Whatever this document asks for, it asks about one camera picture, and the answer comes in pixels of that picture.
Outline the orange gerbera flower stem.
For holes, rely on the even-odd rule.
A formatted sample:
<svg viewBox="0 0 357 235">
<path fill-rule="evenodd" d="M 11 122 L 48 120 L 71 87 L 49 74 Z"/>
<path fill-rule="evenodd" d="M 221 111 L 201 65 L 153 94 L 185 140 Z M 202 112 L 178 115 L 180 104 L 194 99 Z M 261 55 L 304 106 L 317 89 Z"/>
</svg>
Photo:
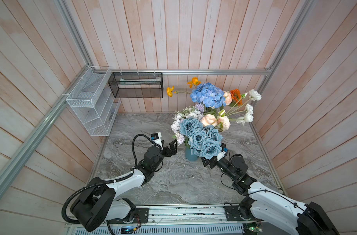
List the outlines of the orange gerbera flower stem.
<svg viewBox="0 0 357 235">
<path fill-rule="evenodd" d="M 239 89 L 234 89 L 230 91 L 232 102 L 230 103 L 231 107 L 241 106 L 243 104 L 243 97 Z"/>
</svg>

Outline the peach carnation stem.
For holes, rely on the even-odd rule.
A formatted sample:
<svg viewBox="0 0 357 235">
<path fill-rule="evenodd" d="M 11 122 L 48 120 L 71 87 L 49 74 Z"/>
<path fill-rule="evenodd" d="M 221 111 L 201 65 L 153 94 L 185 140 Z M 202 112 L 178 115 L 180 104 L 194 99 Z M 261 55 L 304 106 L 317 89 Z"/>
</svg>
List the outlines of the peach carnation stem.
<svg viewBox="0 0 357 235">
<path fill-rule="evenodd" d="M 226 111 L 221 109 L 219 112 L 212 114 L 208 113 L 201 119 L 203 126 L 213 126 L 220 132 L 227 131 L 230 128 L 230 120 L 226 116 Z"/>
</svg>

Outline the yellow orange poppy stem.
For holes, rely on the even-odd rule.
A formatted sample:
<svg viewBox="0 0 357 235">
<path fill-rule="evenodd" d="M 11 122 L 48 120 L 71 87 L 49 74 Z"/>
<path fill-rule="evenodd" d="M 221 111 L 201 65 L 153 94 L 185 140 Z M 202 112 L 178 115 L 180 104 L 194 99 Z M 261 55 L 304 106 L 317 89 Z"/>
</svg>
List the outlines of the yellow orange poppy stem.
<svg viewBox="0 0 357 235">
<path fill-rule="evenodd" d="M 201 81 L 197 77 L 187 80 L 186 85 L 182 82 L 178 83 L 178 88 L 176 89 L 174 85 L 167 87 L 166 94 L 168 97 L 172 97 L 174 94 L 185 94 L 190 95 L 192 89 L 196 89 L 201 84 Z"/>
</svg>

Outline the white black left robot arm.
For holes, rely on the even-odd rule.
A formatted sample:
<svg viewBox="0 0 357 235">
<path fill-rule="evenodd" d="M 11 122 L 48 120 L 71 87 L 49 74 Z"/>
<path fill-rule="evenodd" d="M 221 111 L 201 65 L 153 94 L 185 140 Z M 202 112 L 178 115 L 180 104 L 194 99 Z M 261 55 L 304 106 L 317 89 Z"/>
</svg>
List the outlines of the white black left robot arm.
<svg viewBox="0 0 357 235">
<path fill-rule="evenodd" d="M 110 224 L 115 219 L 132 222 L 138 218 L 136 206 L 129 199 L 118 199 L 118 196 L 148 183 L 161 170 L 164 158 L 177 153 L 177 140 L 164 146 L 159 132 L 151 136 L 142 134 L 141 137 L 151 143 L 143 160 L 135 160 L 129 173 L 108 180 L 95 177 L 87 186 L 74 192 L 62 207 L 61 216 L 65 222 L 81 224 L 92 232 L 103 222 Z"/>
</svg>

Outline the pink white green bouquet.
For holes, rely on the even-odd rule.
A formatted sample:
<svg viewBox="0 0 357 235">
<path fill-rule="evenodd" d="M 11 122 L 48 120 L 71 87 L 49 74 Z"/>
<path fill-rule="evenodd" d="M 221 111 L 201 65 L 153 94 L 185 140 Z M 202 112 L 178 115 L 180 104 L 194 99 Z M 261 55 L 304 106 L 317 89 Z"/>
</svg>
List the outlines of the pink white green bouquet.
<svg viewBox="0 0 357 235">
<path fill-rule="evenodd" d="M 174 133 L 174 139 L 177 140 L 178 144 L 187 143 L 188 134 L 186 129 L 183 128 L 184 124 L 193 124 L 196 128 L 200 126 L 200 121 L 204 117 L 205 106 L 202 103 L 195 104 L 194 106 L 189 106 L 182 111 L 177 111 L 173 117 L 174 122 L 171 125 L 171 129 Z"/>
</svg>

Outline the white ranunculus stem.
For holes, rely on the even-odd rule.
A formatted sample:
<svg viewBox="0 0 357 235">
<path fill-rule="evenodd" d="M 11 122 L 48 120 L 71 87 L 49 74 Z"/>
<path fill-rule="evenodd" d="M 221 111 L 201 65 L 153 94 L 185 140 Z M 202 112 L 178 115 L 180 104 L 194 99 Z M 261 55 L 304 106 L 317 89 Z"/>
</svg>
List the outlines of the white ranunculus stem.
<svg viewBox="0 0 357 235">
<path fill-rule="evenodd" d="M 251 89 L 248 93 L 241 95 L 243 97 L 243 104 L 241 106 L 231 107 L 230 110 L 226 112 L 226 116 L 230 117 L 241 114 L 240 117 L 232 118 L 231 120 L 235 121 L 236 123 L 245 125 L 246 123 L 253 122 L 254 120 L 254 108 L 249 103 L 252 101 L 260 101 L 262 96 L 254 89 Z"/>
</svg>

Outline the peach pink rose stem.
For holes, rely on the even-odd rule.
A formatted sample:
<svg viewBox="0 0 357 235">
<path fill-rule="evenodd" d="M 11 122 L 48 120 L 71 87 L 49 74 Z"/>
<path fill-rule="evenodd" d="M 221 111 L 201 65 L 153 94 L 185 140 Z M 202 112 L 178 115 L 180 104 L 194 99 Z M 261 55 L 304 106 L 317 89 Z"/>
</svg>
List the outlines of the peach pink rose stem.
<svg viewBox="0 0 357 235">
<path fill-rule="evenodd" d="M 230 105 L 231 102 L 233 101 L 232 95 L 231 95 L 230 92 L 224 92 L 223 97 L 224 97 L 224 104 L 225 104 L 226 106 L 227 106 L 227 105 Z"/>
</svg>

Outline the light blue hydrangea stem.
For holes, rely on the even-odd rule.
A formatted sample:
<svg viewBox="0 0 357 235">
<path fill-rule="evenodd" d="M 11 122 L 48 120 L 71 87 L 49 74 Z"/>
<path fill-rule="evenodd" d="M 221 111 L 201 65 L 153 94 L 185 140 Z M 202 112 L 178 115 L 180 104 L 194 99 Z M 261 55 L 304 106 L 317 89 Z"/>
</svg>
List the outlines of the light blue hydrangea stem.
<svg viewBox="0 0 357 235">
<path fill-rule="evenodd" d="M 211 83 L 197 86 L 190 97 L 192 102 L 202 103 L 206 108 L 220 108 L 227 105 L 224 91 Z"/>
</svg>

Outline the teal cylindrical vase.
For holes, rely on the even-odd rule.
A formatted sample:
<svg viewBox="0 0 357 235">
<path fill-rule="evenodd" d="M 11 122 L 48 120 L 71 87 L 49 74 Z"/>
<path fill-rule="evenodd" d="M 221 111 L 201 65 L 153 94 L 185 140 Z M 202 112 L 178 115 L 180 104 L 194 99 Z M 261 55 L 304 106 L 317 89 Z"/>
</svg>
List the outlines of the teal cylindrical vase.
<svg viewBox="0 0 357 235">
<path fill-rule="evenodd" d="M 188 161 L 195 162 L 199 157 L 191 153 L 191 149 L 189 146 L 185 147 L 185 158 Z"/>
</svg>

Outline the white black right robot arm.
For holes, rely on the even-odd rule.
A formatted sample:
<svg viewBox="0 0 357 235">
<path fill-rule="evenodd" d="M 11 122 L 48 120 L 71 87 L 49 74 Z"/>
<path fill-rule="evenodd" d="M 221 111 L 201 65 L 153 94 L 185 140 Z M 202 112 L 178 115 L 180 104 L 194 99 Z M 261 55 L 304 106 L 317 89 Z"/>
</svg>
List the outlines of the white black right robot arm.
<svg viewBox="0 0 357 235">
<path fill-rule="evenodd" d="M 232 188 L 244 199 L 239 204 L 242 219 L 262 220 L 291 235 L 338 235 L 339 231 L 324 209 L 314 203 L 305 204 L 273 191 L 247 174 L 248 165 L 241 154 L 230 158 L 208 160 L 204 166 L 218 167 L 232 180 Z"/>
</svg>

